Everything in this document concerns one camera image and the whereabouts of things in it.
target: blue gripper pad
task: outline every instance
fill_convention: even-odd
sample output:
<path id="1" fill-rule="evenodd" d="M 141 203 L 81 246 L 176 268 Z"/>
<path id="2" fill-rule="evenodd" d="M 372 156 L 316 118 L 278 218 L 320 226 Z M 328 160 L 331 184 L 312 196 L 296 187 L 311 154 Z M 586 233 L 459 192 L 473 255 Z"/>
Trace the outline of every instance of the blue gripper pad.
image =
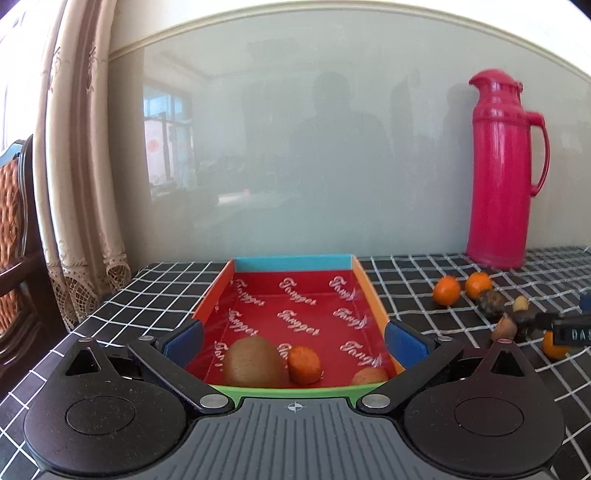
<path id="1" fill-rule="evenodd" d="M 203 347 L 203 324 L 194 320 L 174 329 L 156 341 L 156 348 L 166 358 L 185 368 Z"/>
<path id="2" fill-rule="evenodd" d="M 400 365 L 410 368 L 435 349 L 435 342 L 408 325 L 390 320 L 384 332 L 386 348 Z"/>

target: metal screw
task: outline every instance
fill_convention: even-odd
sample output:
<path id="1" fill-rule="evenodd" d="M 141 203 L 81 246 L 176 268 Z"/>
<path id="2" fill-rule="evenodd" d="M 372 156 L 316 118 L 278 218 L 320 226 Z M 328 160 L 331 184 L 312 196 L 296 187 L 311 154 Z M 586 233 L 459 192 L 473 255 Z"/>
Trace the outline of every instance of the metal screw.
<path id="1" fill-rule="evenodd" d="M 222 408 L 228 404 L 228 398 L 219 393 L 210 393 L 201 397 L 199 403 L 203 408 Z"/>
<path id="2" fill-rule="evenodd" d="M 390 399 L 380 393 L 370 393 L 361 399 L 361 403 L 367 408 L 385 408 L 390 405 Z"/>

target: wall molding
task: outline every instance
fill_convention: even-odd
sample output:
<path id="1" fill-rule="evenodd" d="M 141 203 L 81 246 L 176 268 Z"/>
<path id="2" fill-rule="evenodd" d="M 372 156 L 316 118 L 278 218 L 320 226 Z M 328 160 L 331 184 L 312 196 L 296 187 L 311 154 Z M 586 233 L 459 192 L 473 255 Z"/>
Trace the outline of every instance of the wall molding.
<path id="1" fill-rule="evenodd" d="M 560 56 L 546 50 L 533 42 L 530 42 L 515 34 L 493 27 L 491 25 L 462 17 L 460 15 L 433 10 L 425 7 L 418 7 L 414 5 L 395 4 L 391 2 L 381 1 L 363 1 L 363 0 L 303 0 L 297 2 L 287 2 L 279 4 L 257 5 L 255 7 L 245 7 L 236 10 L 221 12 L 215 15 L 208 15 L 205 17 L 194 18 L 190 21 L 175 25 L 171 28 L 156 32 L 148 37 L 134 42 L 126 47 L 120 48 L 111 52 L 109 61 L 118 59 L 128 53 L 131 53 L 140 48 L 156 43 L 166 38 L 174 37 L 176 35 L 186 33 L 198 28 L 208 27 L 221 23 L 230 22 L 233 20 L 240 20 L 243 18 L 259 17 L 263 15 L 274 15 L 286 12 L 301 12 L 301 11 L 329 11 L 329 10 L 360 10 L 360 11 L 375 11 L 384 13 L 395 13 L 401 15 L 410 15 L 413 17 L 428 18 L 431 20 L 438 20 L 459 27 L 468 28 L 470 30 L 479 31 L 481 33 L 500 38 L 508 41 L 514 45 L 525 48 L 539 56 L 552 61 L 560 67 L 577 75 L 585 82 L 591 84 L 591 76 L 583 70 L 573 65 L 569 61 Z"/>

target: lace curtain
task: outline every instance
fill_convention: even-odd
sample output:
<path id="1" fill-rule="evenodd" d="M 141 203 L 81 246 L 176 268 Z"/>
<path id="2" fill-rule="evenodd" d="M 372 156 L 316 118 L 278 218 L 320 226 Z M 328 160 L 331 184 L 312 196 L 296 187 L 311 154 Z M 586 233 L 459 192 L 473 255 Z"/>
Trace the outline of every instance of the lace curtain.
<path id="1" fill-rule="evenodd" d="M 131 272 L 113 194 L 107 126 L 116 0 L 59 0 L 34 133 L 35 202 L 47 267 L 69 329 Z"/>

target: tangerine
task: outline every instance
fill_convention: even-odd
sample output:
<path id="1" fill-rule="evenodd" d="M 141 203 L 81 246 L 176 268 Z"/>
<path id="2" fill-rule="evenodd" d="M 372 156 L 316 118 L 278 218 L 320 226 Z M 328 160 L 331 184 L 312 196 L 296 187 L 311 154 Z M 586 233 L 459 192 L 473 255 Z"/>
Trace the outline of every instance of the tangerine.
<path id="1" fill-rule="evenodd" d="M 485 290 L 492 290 L 491 278 L 484 272 L 474 272 L 466 280 L 466 295 L 476 300 Z"/>
<path id="2" fill-rule="evenodd" d="M 542 340 L 542 351 L 544 355 L 550 358 L 551 360 L 560 360 L 563 356 L 565 356 L 568 351 L 570 350 L 569 347 L 563 345 L 555 345 L 554 344 L 554 334 L 552 331 L 544 332 L 544 340 Z"/>
<path id="3" fill-rule="evenodd" d="M 433 300 L 439 305 L 450 307 L 460 298 L 462 288 L 456 277 L 450 275 L 443 277 L 433 289 Z"/>

